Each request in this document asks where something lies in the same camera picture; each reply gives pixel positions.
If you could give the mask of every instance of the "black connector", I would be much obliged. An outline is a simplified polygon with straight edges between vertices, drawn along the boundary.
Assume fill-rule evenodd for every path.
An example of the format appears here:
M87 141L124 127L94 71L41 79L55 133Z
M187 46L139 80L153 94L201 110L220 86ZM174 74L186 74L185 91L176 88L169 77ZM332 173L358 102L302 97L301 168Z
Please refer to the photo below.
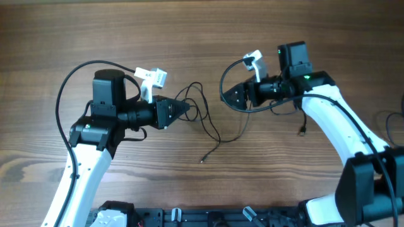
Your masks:
M298 135L304 136L305 134L306 134L306 127L305 126L300 127Z

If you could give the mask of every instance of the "wire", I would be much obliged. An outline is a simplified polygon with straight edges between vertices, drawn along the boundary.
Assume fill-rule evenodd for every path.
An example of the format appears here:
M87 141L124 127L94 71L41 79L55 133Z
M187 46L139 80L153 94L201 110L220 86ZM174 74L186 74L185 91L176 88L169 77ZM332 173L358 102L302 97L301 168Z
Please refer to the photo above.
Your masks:
M127 99L127 102L137 102L140 99L140 86L138 84L138 82L136 82L136 80L129 75L125 75L125 79L127 79L128 81L132 82L132 84L134 84L136 86L136 88L138 89L138 94L132 98Z
M124 138L122 141L132 141L132 142L137 142L137 141L144 141L147 138L147 132L144 128L140 127L139 129L141 129L143 131L143 138L142 139L138 139L138 138Z
M364 223L364 225L366 225L368 227L375 227L373 224L370 224L370 223Z
M200 109L199 106L196 104L195 100L192 99L192 98L188 98L188 93L189 93L189 90L190 90L191 88L194 88L194 89L198 90L199 93L200 93L200 95L202 96L203 104L204 104L205 109L206 109L206 113L205 113L205 116L204 116L204 117L202 117L201 109ZM217 142L217 145L216 145L212 150L210 150L209 152L207 152L207 153L202 157L202 159L200 160L200 162L202 163L202 162L204 162L204 161L207 159L207 157L208 157L212 152L214 152L214 151L220 146L221 143L230 143L230 142L233 142L233 141L238 140L238 138L240 138L240 137L243 135L243 133L246 131L246 129L247 129L247 125L248 125L248 122L249 122L250 115L249 115L249 114L247 115L246 123L244 124L244 127L243 127L243 129L241 130L241 132L240 132L240 134L239 134L238 136L236 136L236 137L234 137L233 139L230 139L230 140L222 140L222 138L221 138L219 132L217 131L216 127L214 126L213 122L211 121L210 112L209 112L209 106L208 106L208 101L206 100L205 94L203 93L203 85L202 85L200 82L197 82L197 81L196 81L196 82L192 82L190 85L186 86L186 87L183 88L180 92L178 92L178 94L175 96L174 99L177 100L178 97L179 97L179 95L180 95L181 93L183 93L184 91L185 91L185 97L184 97L184 99L183 99L182 101L183 101L183 102L186 102L186 101L189 100L189 101L193 102L194 105L191 105L191 107L193 107L193 108L196 109L196 113L195 113L195 116L194 116L193 118L189 118L188 114L185 113L185 117L186 117L186 118L185 118L185 119L180 119L180 120L184 120L184 121L188 121L188 122L201 122L201 123L202 123L203 130L207 133L207 135L210 136L214 141ZM206 127L205 127L205 124L203 123L203 121L204 121L207 117L208 117L208 119L209 119L210 125L212 126L212 128L213 128L213 129L215 130L215 132L216 132L217 138L216 138L215 136L213 136L212 134L209 133L209 131L208 131L208 130L206 129Z
M87 114L88 107L91 105L91 103L93 103L93 100L87 102L84 113L81 115L81 117L84 117Z
M394 147L402 148L402 147L404 147L404 145L399 145L399 144L395 143L394 140L393 140L393 138L391 137L391 134L390 134L389 120L390 120L390 118L391 118L392 116L394 116L394 115L398 115L398 116L404 118L404 95L403 95L402 98L401 98L401 113L399 113L399 112L394 112L394 113L389 114L389 115L387 116L387 118L386 118L386 133L387 133L387 137L389 138L390 142L394 145Z
M62 128L62 125L61 125L61 120L60 120L60 117L59 117L59 104L60 104L60 101L61 101L62 91L63 91L64 86L65 86L66 83L68 82L69 78L71 77L71 75L73 75L73 73L75 73L77 70L79 70L80 68L82 68L82 67L84 67L84 66L87 66L87 65L89 65L89 64L98 64L98 63L101 63L101 64L108 64L108 65L111 65L111 66L119 67L119 68L121 68L121 69L123 69L123 70L126 70L126 71L129 71L129 72L131 72L131 73L134 73L134 70L133 70L133 69L130 69L130 68L121 66L121 65L116 64L116 63L113 63L113 62L103 61L103 60L94 60L94 61L84 62L84 63L80 64L79 66L75 67L75 68L66 76L66 78L65 78L64 81L62 82L62 85L61 85L61 87L60 87L60 89L59 89L59 93L57 94L57 98L56 98L56 106L55 106L56 124L57 124L57 128L59 129L59 132L60 132L60 134L61 134L61 136L62 136L64 145L66 145L66 148L68 149L68 153L69 153L69 156L70 156L70 158L71 158L71 163L72 163L72 166L73 166L73 171L72 171L72 174L71 174L71 183L70 183L70 186L69 186L69 190L68 190L68 193L67 193L67 195L66 195L66 198L65 198L65 200L64 200L64 202L63 202L61 211L60 211L59 215L57 216L57 219L56 219L56 222L55 222L55 225L54 225L55 227L59 226L59 224L60 224L60 222L61 222L61 220L62 220L62 217L63 217L63 215L64 215L64 212L66 211L66 208L67 208L67 206L68 206L68 204L69 204L71 195L72 195L73 190L74 190L74 185L76 184L76 178L77 178L77 172L78 172L78 170L77 170L77 166L78 166L78 165L77 165L77 158L76 158L76 155L74 154L73 149L72 149L72 147L70 146L70 144L69 144L69 142L68 142L68 139L67 139L66 136L64 135L63 128Z
M395 193L394 193L394 190L393 190L393 184L391 183L390 176L388 175L387 169L386 169L385 165L383 164L383 162L382 162L382 160L381 160L381 158L380 158L380 156L379 156L379 153L377 152L376 148L374 147L374 145L373 145L371 139L366 135L366 133L363 131L363 129L360 127L360 125L359 125L358 122L354 119L354 117L348 112L348 110L346 110L340 103L338 103L337 101L335 101L335 100L333 100L333 99L331 99L331 98L329 98L329 97L327 97L327 96L324 96L324 95L317 95L317 94L298 95L298 96L294 96L294 97L291 97L291 98L288 98L288 99L285 99L285 100L276 102L275 104L269 105L269 106L267 106L267 107L262 107L262 108L252 109L252 110L240 110L240 109L238 109L238 108L235 108L235 107L231 106L231 105L227 102L227 100L225 99L224 94L223 94L223 81L224 81L224 79L225 79L227 73L228 73L234 66L236 66L236 65L238 65L238 64L240 64L240 63L242 63L242 62L244 62L244 61L246 61L246 60L250 60L250 58L252 58L252 57L247 57L247 58L245 58L245 59L240 59L240 60L238 60L238 61L235 61L233 64L231 64L231 65L230 65L228 68L226 68L226 70L224 71L224 73L223 73L223 75L222 75L222 78L220 79L220 84L219 84L219 94L220 94L220 97L222 98L223 102L226 103L226 105L227 105L228 107L230 107L231 109L233 109L233 110L235 110L235 111L238 111L238 112L242 112L242 113L261 112L261 111L264 111L264 110L271 109L271 108L273 108L273 107L277 107L277 106L279 106L279 105L283 105L284 103L291 102L291 101L293 101L293 100L300 100L300 99L302 99L302 98L304 98L304 97L322 98L322 99L325 99L325 100L329 101L329 102L332 103L333 105L337 106L337 107L350 119L350 121L354 124L354 126L355 126L355 127L357 128L357 130L359 131L360 135L364 138L365 143L368 145L368 147L370 147L370 149L371 149L372 152L374 153L374 156L376 157L377 163L378 163L378 165L380 166L380 168L381 168L381 170L382 170L382 173L383 173L383 175L384 175L384 181L385 181L385 183L386 183L386 185L387 185L387 187L388 187L389 196L390 196L390 199L391 199L391 207L392 207L392 210L393 210L393 226L394 226L394 227L397 227L397 226L398 226L398 211L397 211L397 204L396 204L396 199L395 199L396 196L395 196Z
M274 102L276 102L276 100L272 100L272 101L270 102L270 105L272 105L272 103L274 103ZM276 112L273 111L272 108L270 108L270 110L271 110L271 113L273 113L273 114L276 115L276 116L279 116L279 115L292 115L292 114L296 114L296 113L299 111L299 109L296 107L296 104L295 104L295 103L293 103L293 107L295 108L295 110L294 110L294 111L291 111L291 112L289 112L289 113L276 113Z

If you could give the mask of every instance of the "wood grain surface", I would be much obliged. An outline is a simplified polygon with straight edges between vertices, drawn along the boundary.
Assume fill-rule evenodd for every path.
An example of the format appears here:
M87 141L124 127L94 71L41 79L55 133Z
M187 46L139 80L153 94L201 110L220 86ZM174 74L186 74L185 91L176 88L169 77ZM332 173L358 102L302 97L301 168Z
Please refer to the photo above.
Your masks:
M403 93L403 10L402 1L348 0L0 6L0 226L39 226L45 218L67 155L55 99L78 64L160 67L169 76L156 93L169 97L199 81L214 124L230 139L246 116L220 102L223 70L259 49L277 74L277 45L305 40L314 69L327 71L357 115L383 136L386 115L399 111ZM69 81L60 109L65 132L92 98L94 72L105 68L85 67ZM237 66L225 89L251 75ZM201 103L196 92L191 96ZM243 137L220 146L205 164L198 161L215 142L200 123L147 127L146 141L119 145L93 206L106 200L162 208L285 206L332 193L341 161L311 119L306 136L296 136L302 119L252 114ZM402 126L393 119L401 143Z

